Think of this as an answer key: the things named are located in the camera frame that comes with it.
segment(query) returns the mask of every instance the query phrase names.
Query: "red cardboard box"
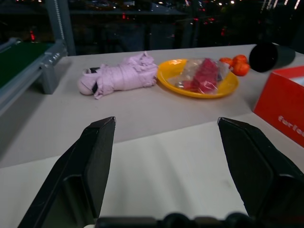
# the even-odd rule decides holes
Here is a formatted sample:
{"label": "red cardboard box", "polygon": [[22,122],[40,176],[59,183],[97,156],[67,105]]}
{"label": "red cardboard box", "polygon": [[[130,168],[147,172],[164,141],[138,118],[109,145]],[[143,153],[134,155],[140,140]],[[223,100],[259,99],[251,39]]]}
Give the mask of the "red cardboard box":
{"label": "red cardboard box", "polygon": [[304,147],[304,66],[273,71],[254,113]]}

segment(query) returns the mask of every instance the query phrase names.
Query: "pink cloth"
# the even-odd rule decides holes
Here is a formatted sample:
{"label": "pink cloth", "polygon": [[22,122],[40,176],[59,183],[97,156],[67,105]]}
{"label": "pink cloth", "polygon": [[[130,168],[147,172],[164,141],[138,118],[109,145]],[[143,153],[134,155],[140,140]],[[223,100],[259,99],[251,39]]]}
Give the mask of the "pink cloth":
{"label": "pink cloth", "polygon": [[146,52],[128,57],[117,66],[102,64],[97,73],[84,75],[80,82],[92,90],[97,82],[98,89],[95,99],[112,93],[114,90],[130,90],[140,87],[153,86],[156,83],[157,65]]}

